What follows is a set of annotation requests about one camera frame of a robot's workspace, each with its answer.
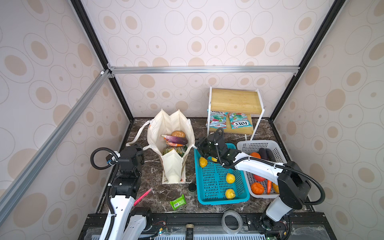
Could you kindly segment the light purple eggplant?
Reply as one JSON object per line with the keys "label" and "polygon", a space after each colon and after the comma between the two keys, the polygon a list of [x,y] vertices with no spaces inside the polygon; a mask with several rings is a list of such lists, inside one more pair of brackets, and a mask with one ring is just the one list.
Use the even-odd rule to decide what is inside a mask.
{"label": "light purple eggplant", "polygon": [[162,137],[173,144],[186,145],[188,143],[187,138],[176,137],[171,135],[162,135]]}

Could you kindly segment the potato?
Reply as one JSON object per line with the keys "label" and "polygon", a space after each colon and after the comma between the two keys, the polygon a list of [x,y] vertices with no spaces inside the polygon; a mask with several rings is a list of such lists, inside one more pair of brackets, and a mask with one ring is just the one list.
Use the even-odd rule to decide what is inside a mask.
{"label": "potato", "polygon": [[186,134],[183,131],[173,131],[171,133],[171,136],[178,137],[178,138],[185,138]]}

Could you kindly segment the cream canvas grocery bag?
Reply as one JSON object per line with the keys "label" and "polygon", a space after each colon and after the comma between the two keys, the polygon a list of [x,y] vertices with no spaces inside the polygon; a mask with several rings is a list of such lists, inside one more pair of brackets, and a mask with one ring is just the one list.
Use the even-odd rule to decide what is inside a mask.
{"label": "cream canvas grocery bag", "polygon": [[180,111],[167,114],[164,110],[143,124],[133,141],[126,143],[132,146],[139,139],[145,127],[148,145],[160,157],[163,167],[163,184],[182,184],[186,182],[186,162],[190,150],[195,146],[195,135],[192,123]]}

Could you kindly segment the green spring tea candy bag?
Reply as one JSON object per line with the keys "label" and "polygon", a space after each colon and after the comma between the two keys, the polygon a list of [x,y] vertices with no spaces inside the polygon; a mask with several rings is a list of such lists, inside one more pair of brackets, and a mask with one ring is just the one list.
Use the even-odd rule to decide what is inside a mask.
{"label": "green spring tea candy bag", "polygon": [[180,157],[183,157],[185,152],[187,151],[187,146],[181,146],[181,147],[167,147],[164,151],[163,151],[163,155],[171,152],[172,150],[175,150]]}

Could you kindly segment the red candy bag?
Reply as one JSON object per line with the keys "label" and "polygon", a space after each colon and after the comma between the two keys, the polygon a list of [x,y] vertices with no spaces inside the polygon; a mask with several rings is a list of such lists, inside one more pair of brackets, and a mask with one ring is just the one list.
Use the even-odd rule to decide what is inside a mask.
{"label": "red candy bag", "polygon": [[167,145],[171,147],[183,147],[184,145],[182,144],[176,144],[176,143],[171,143],[171,142],[166,142]]}

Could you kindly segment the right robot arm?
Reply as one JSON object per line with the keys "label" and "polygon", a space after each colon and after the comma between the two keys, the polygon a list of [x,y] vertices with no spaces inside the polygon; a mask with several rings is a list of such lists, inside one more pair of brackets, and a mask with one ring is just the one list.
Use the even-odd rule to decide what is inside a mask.
{"label": "right robot arm", "polygon": [[221,128],[195,141],[195,148],[202,157],[217,159],[223,168],[246,171],[278,185],[279,196],[269,204],[262,216],[266,224],[279,222],[283,216],[300,210],[304,205],[319,205],[326,198],[320,183],[303,173],[295,162],[276,163],[229,149]]}

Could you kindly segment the teal Fox's candy bag right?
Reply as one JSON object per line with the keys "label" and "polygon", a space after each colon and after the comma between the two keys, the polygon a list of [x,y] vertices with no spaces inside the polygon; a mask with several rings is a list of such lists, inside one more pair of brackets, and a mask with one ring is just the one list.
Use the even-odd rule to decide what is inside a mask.
{"label": "teal Fox's candy bag right", "polygon": [[232,129],[248,128],[252,125],[248,116],[243,113],[229,113],[229,120]]}

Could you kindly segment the pink marker pen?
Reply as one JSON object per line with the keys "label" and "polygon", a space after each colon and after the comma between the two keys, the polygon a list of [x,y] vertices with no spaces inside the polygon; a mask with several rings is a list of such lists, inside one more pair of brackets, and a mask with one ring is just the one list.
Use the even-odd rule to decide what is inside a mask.
{"label": "pink marker pen", "polygon": [[153,191],[153,188],[150,188],[147,190],[143,195],[141,195],[137,200],[134,202],[134,207],[137,206],[148,194],[150,194]]}

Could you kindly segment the white wooden two-tier shelf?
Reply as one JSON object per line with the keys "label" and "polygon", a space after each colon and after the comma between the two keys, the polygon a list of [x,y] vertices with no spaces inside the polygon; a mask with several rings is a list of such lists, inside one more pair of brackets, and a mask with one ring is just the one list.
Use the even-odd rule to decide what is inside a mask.
{"label": "white wooden two-tier shelf", "polygon": [[265,113],[265,107],[260,90],[230,90],[210,87],[209,106],[207,118],[207,135],[215,131],[210,125],[211,112],[242,113],[246,114],[250,126],[232,129],[230,119],[226,118],[225,133],[244,135],[246,140],[252,140]]}

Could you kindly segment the red tomato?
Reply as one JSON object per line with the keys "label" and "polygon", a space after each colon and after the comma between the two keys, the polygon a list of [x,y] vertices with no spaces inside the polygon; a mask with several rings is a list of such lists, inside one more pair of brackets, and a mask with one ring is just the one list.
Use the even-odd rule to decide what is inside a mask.
{"label": "red tomato", "polygon": [[257,182],[263,182],[263,181],[266,180],[265,178],[260,177],[260,176],[258,176],[258,175],[254,175],[254,179],[255,179]]}

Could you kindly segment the green wipes packet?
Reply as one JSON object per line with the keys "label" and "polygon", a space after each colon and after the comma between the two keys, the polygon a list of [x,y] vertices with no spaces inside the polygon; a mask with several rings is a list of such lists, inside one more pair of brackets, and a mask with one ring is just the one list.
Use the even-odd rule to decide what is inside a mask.
{"label": "green wipes packet", "polygon": [[184,195],[181,195],[179,198],[170,201],[170,205],[174,211],[186,204],[187,202]]}

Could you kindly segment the clear tape roll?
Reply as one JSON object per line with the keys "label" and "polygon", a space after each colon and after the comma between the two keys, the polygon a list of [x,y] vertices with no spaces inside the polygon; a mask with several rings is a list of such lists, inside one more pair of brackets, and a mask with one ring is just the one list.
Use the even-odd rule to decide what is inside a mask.
{"label": "clear tape roll", "polygon": [[229,235],[237,235],[243,228],[241,215],[233,210],[224,212],[222,217],[222,228]]}

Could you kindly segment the white plastic basket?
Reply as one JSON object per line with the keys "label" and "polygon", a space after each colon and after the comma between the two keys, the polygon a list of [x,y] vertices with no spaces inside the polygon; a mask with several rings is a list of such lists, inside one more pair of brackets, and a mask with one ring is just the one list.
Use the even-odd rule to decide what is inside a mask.
{"label": "white plastic basket", "polygon": [[273,162],[272,165],[269,166],[259,161],[244,161],[243,163],[239,164],[240,170],[242,170],[245,174],[247,187],[252,197],[262,199],[274,199],[279,194],[277,194],[273,189],[271,190],[271,193],[269,195],[267,194],[267,180],[261,182],[265,189],[262,195],[254,195],[251,191],[251,185],[256,182],[256,180],[254,179],[255,174],[262,174],[263,178],[269,177],[271,178],[271,181],[277,183],[277,173],[282,172],[282,169],[277,168],[277,165],[282,165],[287,162],[278,143],[272,140],[252,140],[241,141],[237,143],[237,149],[245,153],[246,155],[250,155],[253,152],[259,152],[260,148],[272,150],[276,158],[276,162]]}

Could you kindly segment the aluminium frame bar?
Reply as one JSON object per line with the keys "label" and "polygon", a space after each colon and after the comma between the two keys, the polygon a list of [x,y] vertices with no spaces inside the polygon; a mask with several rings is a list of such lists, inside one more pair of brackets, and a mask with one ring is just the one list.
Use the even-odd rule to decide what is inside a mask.
{"label": "aluminium frame bar", "polygon": [[73,108],[65,115],[58,127],[52,132],[43,146],[37,151],[31,161],[12,182],[1,197],[1,225],[4,224],[12,210],[36,179],[42,168],[48,162],[53,152],[58,148],[63,138],[68,134],[85,108],[91,102],[97,91],[107,79],[117,74],[186,74],[186,73],[297,73],[300,66],[199,66],[199,67],[111,67],[92,82],[87,91],[81,95]]}

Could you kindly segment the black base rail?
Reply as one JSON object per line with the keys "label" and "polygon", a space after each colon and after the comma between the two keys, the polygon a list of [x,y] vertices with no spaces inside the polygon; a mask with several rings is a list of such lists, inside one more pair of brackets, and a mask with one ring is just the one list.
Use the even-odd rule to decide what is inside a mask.
{"label": "black base rail", "polygon": [[196,240],[280,240],[289,233],[291,240],[335,240],[330,223],[324,213],[292,213],[283,217],[274,231],[264,231],[256,226],[260,214],[240,214],[243,228],[237,235],[229,235],[222,228],[223,214],[211,213],[170,213],[152,214],[151,224],[141,237],[154,234],[158,240],[183,240],[186,237],[187,225],[194,225]]}

